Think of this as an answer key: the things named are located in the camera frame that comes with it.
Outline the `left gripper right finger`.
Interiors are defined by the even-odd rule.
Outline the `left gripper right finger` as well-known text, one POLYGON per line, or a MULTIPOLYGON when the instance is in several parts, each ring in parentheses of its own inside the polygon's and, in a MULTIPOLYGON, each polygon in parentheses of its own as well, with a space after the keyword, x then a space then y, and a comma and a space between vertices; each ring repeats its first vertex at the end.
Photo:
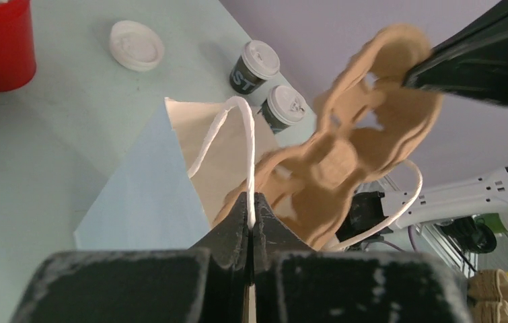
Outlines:
POLYGON ((317 252, 255 196, 258 322, 471 322, 467 281, 418 252, 317 252))

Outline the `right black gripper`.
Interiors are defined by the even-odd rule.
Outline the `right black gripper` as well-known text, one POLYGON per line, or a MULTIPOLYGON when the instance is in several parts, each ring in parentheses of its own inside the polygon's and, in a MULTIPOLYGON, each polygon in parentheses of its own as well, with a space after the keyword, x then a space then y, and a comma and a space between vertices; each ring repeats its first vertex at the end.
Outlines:
POLYGON ((508 1, 437 45, 402 84, 508 108, 508 1))

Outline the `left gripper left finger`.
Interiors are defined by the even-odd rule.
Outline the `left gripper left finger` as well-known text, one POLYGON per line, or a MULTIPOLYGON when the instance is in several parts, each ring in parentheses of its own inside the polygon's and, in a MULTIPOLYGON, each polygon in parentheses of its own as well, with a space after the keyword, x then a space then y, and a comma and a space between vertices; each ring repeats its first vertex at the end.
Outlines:
POLYGON ((246 194, 185 250, 67 251, 32 275, 12 322, 246 322, 246 194))

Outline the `light blue paper bag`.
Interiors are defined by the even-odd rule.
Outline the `light blue paper bag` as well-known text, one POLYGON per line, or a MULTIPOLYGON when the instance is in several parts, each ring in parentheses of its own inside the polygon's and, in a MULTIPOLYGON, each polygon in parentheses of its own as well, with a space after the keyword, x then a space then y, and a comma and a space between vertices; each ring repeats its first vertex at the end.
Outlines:
POLYGON ((201 239, 247 174, 246 130, 233 108, 198 172, 187 176, 221 109, 220 103, 166 98, 79 223, 76 246, 185 249, 201 239))

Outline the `brown two-cup carrier tray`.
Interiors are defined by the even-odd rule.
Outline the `brown two-cup carrier tray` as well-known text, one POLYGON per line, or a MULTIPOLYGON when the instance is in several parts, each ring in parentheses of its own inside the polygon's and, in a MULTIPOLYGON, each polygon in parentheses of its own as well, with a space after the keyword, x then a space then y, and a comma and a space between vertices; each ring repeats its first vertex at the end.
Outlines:
POLYGON ((321 249, 349 214, 358 185, 384 177, 432 129, 443 96, 402 86, 407 71, 431 55, 425 34, 408 24, 380 30, 314 101, 316 130, 300 145, 265 153, 255 190, 271 207, 290 199, 285 225, 321 249))

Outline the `black coffee cup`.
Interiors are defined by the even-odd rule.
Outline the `black coffee cup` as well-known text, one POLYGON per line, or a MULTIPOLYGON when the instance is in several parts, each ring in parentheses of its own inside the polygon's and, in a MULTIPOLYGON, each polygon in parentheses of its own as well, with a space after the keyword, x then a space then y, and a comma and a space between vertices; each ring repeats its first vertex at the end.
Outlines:
POLYGON ((282 122, 273 114, 267 101, 263 102, 258 114, 263 115, 263 118, 275 135, 290 127, 290 124, 282 122))
POLYGON ((251 94, 266 80, 256 76, 240 57, 229 74, 230 86, 239 94, 251 94))

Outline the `white plastic cup lid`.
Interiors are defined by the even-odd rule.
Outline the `white plastic cup lid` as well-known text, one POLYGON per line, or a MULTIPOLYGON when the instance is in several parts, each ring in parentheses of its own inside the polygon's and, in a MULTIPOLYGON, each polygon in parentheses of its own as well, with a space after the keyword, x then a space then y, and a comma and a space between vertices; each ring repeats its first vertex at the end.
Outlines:
POLYGON ((131 71, 155 69, 165 53, 161 38, 151 28, 130 20, 116 22, 111 27, 108 43, 113 58, 131 71))

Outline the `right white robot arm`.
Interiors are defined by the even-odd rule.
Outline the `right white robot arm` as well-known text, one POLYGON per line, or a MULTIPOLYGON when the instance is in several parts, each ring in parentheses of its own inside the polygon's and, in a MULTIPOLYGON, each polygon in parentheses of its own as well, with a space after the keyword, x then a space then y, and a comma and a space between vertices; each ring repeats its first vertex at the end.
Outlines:
MULTIPOLYGON (((402 83, 508 108, 508 1, 498 2, 437 45, 407 71, 402 83)), ((417 184, 412 192, 359 193, 332 249, 356 246, 375 234, 440 223, 469 251, 488 253, 495 249, 494 234, 473 220, 486 213, 508 216, 508 166, 433 188, 417 184)))

